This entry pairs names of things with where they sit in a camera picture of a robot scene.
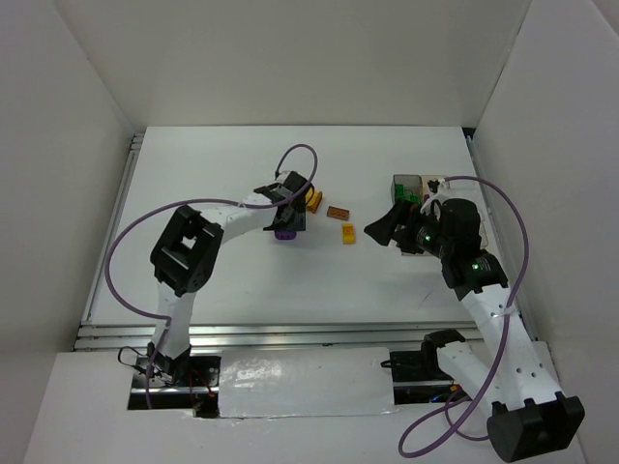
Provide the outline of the purple round lego brick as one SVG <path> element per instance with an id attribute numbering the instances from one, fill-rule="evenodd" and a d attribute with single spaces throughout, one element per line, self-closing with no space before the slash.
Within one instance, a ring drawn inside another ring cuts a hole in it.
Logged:
<path id="1" fill-rule="evenodd" d="M 289 230 L 276 230 L 274 232 L 274 236 L 279 241 L 292 241 L 296 238 L 297 232 Z"/>

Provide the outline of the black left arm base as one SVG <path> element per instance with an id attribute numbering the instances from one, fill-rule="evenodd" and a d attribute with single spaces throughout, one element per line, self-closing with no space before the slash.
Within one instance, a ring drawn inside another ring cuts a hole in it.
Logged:
<path id="1" fill-rule="evenodd" d="M 154 387 L 199 386 L 214 388 L 219 385 L 221 358 L 219 356 L 190 356 L 184 353 L 179 360 L 170 361 L 157 354 L 149 366 L 150 353 L 141 354 L 135 348 L 124 346 L 117 353 L 117 361 L 133 371 L 133 385 L 143 388 L 146 381 Z"/>

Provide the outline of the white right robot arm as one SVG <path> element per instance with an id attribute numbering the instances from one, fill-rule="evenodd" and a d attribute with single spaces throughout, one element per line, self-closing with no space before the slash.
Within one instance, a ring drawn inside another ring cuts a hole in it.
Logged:
<path id="1" fill-rule="evenodd" d="M 364 231 L 384 247 L 396 243 L 407 253 L 440 260 L 447 287 L 470 313 L 494 359 L 485 366 L 455 330 L 428 335 L 423 350 L 486 414 L 496 454 L 512 463 L 564 450 L 585 417 L 584 407 L 578 397 L 563 393 L 508 306 L 512 289 L 497 258 L 482 249 L 480 227 L 476 205 L 451 198 L 427 213 L 399 200 Z"/>

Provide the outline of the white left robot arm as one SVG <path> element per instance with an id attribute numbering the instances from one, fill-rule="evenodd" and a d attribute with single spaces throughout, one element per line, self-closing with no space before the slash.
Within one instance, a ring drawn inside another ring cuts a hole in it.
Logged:
<path id="1" fill-rule="evenodd" d="M 294 238 L 306 229 L 311 188 L 291 171 L 239 202 L 202 212 L 191 206 L 175 210 L 150 256 L 158 282 L 156 314 L 162 318 L 147 347 L 156 367 L 177 376 L 189 366 L 195 297 L 211 278 L 221 247 L 253 230 Z"/>

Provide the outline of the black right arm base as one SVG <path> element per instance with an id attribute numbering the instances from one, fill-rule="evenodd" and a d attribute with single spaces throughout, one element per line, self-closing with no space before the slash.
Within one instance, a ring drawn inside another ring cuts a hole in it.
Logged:
<path id="1" fill-rule="evenodd" d="M 454 382 L 440 369 L 429 366 L 420 351 L 392 351 L 380 365 L 391 371 L 392 380 L 397 384 Z"/>

